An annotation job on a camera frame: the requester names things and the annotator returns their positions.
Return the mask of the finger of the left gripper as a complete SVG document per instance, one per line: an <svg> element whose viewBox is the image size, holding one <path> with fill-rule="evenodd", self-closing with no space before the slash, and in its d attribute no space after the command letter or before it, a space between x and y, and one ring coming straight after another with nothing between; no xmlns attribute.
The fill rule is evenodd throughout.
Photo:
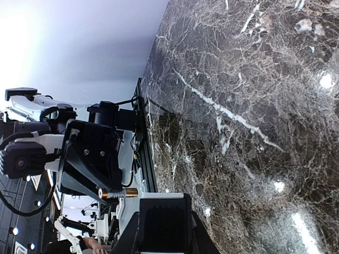
<svg viewBox="0 0 339 254"><path fill-rule="evenodd" d="M103 203L117 203L118 198L100 199L98 190L119 192L122 187L122 173L120 169L76 169L60 158L59 172L57 177L58 189L68 195L89 196Z"/></svg>

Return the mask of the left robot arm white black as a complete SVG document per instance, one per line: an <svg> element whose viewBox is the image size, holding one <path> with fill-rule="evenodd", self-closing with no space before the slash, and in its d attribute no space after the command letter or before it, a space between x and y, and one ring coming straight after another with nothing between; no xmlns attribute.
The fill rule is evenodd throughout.
<svg viewBox="0 0 339 254"><path fill-rule="evenodd" d="M117 205L124 195L118 155L135 113L101 101L81 105L57 101L34 88L5 91L1 120L1 174L17 179L55 173L68 195Z"/></svg>

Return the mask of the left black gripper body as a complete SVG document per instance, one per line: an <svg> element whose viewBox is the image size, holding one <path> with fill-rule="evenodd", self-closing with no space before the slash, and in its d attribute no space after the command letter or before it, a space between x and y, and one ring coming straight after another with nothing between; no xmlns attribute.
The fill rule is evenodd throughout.
<svg viewBox="0 0 339 254"><path fill-rule="evenodd" d="M69 120L63 140L63 159L76 169L119 169L122 142L122 130Z"/></svg>

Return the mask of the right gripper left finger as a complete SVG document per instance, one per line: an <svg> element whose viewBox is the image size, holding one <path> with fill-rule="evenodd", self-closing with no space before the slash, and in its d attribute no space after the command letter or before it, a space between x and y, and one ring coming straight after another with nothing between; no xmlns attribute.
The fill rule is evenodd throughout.
<svg viewBox="0 0 339 254"><path fill-rule="evenodd" d="M139 212L131 217L117 244L111 249L110 254L136 254L138 250Z"/></svg>

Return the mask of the white remote control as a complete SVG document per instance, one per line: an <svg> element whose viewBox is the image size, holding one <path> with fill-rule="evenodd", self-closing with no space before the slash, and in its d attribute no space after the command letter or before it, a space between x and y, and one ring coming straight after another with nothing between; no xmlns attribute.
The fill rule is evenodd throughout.
<svg viewBox="0 0 339 254"><path fill-rule="evenodd" d="M191 198L183 193L144 193L139 203L140 253L190 253Z"/></svg>

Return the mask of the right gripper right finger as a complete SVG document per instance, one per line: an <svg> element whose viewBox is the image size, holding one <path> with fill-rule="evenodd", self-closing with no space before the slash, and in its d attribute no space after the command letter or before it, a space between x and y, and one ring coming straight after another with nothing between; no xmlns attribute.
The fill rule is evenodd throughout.
<svg viewBox="0 0 339 254"><path fill-rule="evenodd" d="M195 211L192 212L192 217L195 221L195 226L193 227L192 253L220 254Z"/></svg>

